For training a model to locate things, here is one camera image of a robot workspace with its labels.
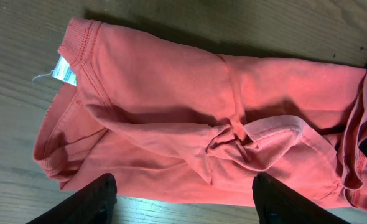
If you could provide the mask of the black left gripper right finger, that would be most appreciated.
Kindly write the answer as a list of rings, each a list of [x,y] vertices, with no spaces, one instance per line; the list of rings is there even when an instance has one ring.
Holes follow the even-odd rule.
[[[260,224],[348,224],[265,172],[252,190]]]

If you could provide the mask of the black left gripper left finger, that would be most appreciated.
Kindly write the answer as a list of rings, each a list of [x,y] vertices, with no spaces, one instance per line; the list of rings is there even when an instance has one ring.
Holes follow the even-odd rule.
[[[114,176],[103,174],[28,224],[111,224],[116,194]]]

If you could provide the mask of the orange printed t-shirt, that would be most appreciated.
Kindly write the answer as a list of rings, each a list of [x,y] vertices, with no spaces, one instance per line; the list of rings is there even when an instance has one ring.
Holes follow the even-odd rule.
[[[323,208],[367,212],[367,69],[213,54],[74,18],[68,64],[34,147],[62,190],[253,206],[267,172]]]

